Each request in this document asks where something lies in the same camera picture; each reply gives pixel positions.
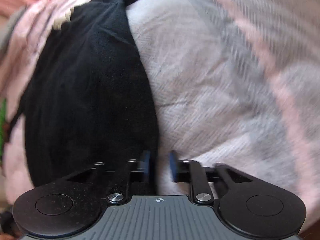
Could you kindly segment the black garment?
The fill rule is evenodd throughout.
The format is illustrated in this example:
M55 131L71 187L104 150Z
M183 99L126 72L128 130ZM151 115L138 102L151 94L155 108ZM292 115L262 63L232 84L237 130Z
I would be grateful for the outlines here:
M147 153L156 192L155 99L126 13L137 1L91 0L50 32L16 112L34 187L96 162L126 171Z

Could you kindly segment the green cloth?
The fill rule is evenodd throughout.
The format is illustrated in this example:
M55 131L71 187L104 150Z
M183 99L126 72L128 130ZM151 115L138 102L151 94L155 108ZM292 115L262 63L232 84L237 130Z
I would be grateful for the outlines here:
M1 112L0 112L0 158L1 165L3 162L3 153L4 153L4 145L7 140L7 121L6 121L6 113L7 113L7 100L1 100Z

